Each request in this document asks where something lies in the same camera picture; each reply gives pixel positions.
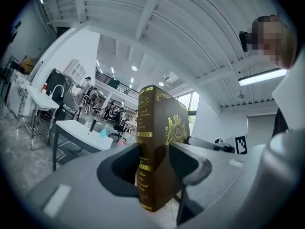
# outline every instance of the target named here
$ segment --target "white wall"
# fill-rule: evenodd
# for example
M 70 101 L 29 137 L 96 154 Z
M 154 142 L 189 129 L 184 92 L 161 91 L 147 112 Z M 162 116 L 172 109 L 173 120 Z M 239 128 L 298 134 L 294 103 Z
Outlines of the white wall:
M 37 71 L 32 86 L 41 88 L 54 68 L 64 71 L 72 59 L 80 61 L 86 71 L 86 76 L 90 76 L 91 83 L 95 84 L 96 53 L 100 35 L 87 28 L 83 28 L 72 35 L 75 30 L 75 28 L 71 28 L 66 31 L 44 53 L 40 59 L 40 63 L 42 61 L 44 63 Z M 53 53 L 59 43 L 62 45 Z
M 8 46 L 3 55 L 0 62 L 2 68 L 6 66 L 12 55 L 18 61 L 21 61 L 25 55 L 31 58 L 38 57 L 39 53 L 55 40 L 46 33 L 32 0 L 23 8 L 13 25 L 15 26 L 18 21 L 21 21 L 21 26 L 18 28 L 13 43 Z
M 247 115 L 269 114 L 277 111 L 277 107 L 268 107 L 237 113 L 222 113 L 217 115 L 200 97 L 192 136 L 214 142 L 217 138 L 225 140 L 229 137 L 246 135 Z

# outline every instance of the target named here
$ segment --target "cardboard box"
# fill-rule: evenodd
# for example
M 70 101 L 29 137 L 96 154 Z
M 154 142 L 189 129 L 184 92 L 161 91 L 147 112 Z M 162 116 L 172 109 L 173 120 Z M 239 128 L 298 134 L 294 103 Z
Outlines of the cardboard box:
M 26 57 L 25 60 L 23 60 L 20 63 L 21 68 L 24 69 L 24 72 L 26 74 L 31 73 L 32 70 L 34 69 L 35 65 L 36 65 L 36 60 L 31 57 Z

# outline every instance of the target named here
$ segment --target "wire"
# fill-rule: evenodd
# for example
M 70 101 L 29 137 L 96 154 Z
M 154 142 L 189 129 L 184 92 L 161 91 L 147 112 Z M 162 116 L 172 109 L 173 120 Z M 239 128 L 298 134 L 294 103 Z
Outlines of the wire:
M 171 204 L 171 212 L 172 212 L 172 215 L 173 215 L 172 207 L 173 207 L 173 198 L 172 198 L 172 204 Z M 173 224 L 171 224 L 171 225 L 168 227 L 168 229 L 170 229 L 175 223 L 176 223 L 176 221 L 175 221 L 175 218 L 174 218 L 174 216 L 173 216 Z

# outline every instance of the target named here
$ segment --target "white table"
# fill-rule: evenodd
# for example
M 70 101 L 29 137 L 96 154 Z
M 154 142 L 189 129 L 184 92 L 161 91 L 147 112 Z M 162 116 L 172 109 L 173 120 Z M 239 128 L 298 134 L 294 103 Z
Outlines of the white table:
M 40 90 L 35 87 L 28 85 L 27 91 L 28 96 L 33 100 L 36 107 L 33 115 L 21 115 L 21 108 L 22 105 L 24 105 L 24 99 L 22 99 L 17 116 L 17 129 L 19 128 L 19 120 L 22 119 L 27 129 L 31 132 L 30 149 L 33 150 L 33 138 L 36 136 L 48 135 L 48 144 L 50 143 L 50 132 L 55 118 L 55 113 L 56 110 L 59 108 L 59 105 L 55 103 L 51 98 L 49 98 L 49 96 L 47 96 L 46 94 L 42 94 Z M 46 131 L 41 125 L 36 125 L 36 117 L 39 111 L 48 111 L 51 109 L 54 111 L 50 121 L 49 129 L 48 131 Z
M 53 171 L 56 170 L 56 154 L 59 134 L 90 153 L 110 149 L 113 139 L 100 137 L 100 133 L 90 129 L 76 120 L 56 121 L 56 132 L 53 144 Z

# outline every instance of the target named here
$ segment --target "railing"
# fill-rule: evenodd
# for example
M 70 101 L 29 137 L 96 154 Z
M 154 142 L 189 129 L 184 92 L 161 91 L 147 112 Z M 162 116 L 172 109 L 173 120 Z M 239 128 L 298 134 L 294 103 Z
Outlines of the railing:
M 98 71 L 95 72 L 95 79 L 103 82 L 111 87 L 113 87 L 114 89 L 117 89 L 118 91 L 125 93 L 126 95 L 134 98 L 135 100 L 139 100 L 139 93 L 131 88 L 129 88 L 128 86 L 120 83 L 119 81 L 114 80 L 113 78 L 102 74 Z

